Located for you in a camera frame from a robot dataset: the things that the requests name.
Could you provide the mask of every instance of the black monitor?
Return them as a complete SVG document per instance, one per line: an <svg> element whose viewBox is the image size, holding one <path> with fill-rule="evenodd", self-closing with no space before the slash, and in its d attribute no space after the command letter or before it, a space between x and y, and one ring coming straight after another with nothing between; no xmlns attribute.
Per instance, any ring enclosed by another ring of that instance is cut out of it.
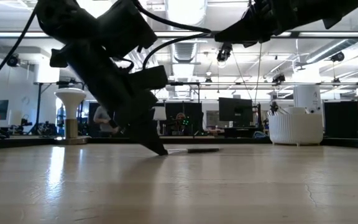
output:
<svg viewBox="0 0 358 224"><path fill-rule="evenodd" d="M233 121L235 126L250 126L254 121L252 100L219 98L219 120Z"/></svg>

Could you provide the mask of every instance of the ceiling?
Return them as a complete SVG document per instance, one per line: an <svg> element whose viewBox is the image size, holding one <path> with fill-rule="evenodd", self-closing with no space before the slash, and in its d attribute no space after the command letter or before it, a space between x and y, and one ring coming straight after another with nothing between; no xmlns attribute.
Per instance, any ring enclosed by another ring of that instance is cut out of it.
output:
<svg viewBox="0 0 358 224"><path fill-rule="evenodd" d="M79 0L80 4L92 4L92 10L95 13L102 13L106 10L106 4L109 1L92 1ZM17 31L20 32L30 15L36 1L21 0L0 0L0 32ZM150 0L144 2L145 6L154 14L165 17L164 0ZM206 9L206 17L204 27L211 30L223 30L231 24L238 21L247 8L247 1L238 0L209 0ZM170 30L164 24L147 20L153 30ZM343 18L341 22L336 24L331 30L352 30L358 26L358 9L351 12ZM321 21L298 27L295 30L325 30ZM41 31L37 21L34 21L29 29L32 31ZM0 39L0 47L12 46L15 39ZM221 47L220 43L216 43L212 39L203 39L203 42L197 46L197 57L195 60L195 69L193 72L193 80L204 81L206 72L210 71L214 82L241 82L241 76L248 82L271 81L272 77L278 71L286 75L287 81L291 81L292 74L297 71L297 67L293 66L294 62L302 61L310 53L315 52L321 47L329 44L333 40L329 39L274 39L269 42L259 44L249 48L241 45L233 46L233 54L226 62L226 66L219 68L216 61L216 53ZM159 39L154 47L160 45L162 40ZM50 49L59 49L62 44L53 39L24 39L21 46L40 47L47 52ZM358 71L358 43L343 50L345 61L335 64L332 62L320 61L313 64L320 71L321 80L330 82L334 74L336 76L346 77ZM172 53L171 48L166 47L155 54L158 63L165 65L166 71L172 74ZM349 77L346 82L358 82L358 74Z"/></svg>

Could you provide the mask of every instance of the table surface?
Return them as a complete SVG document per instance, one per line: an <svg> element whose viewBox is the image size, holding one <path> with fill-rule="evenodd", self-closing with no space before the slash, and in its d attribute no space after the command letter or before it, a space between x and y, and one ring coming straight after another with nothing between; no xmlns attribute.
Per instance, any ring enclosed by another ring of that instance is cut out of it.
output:
<svg viewBox="0 0 358 224"><path fill-rule="evenodd" d="M0 223L358 223L358 149L0 149Z"/></svg>

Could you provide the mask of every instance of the person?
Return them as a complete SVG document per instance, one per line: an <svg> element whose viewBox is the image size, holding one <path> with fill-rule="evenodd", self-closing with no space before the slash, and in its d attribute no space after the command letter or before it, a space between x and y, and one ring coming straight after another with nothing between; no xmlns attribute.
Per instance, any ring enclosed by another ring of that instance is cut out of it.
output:
<svg viewBox="0 0 358 224"><path fill-rule="evenodd" d="M96 109L93 116L93 121L99 125L102 137L111 137L119 132L119 126L115 125L114 121L111 120L108 112L102 106Z"/></svg>

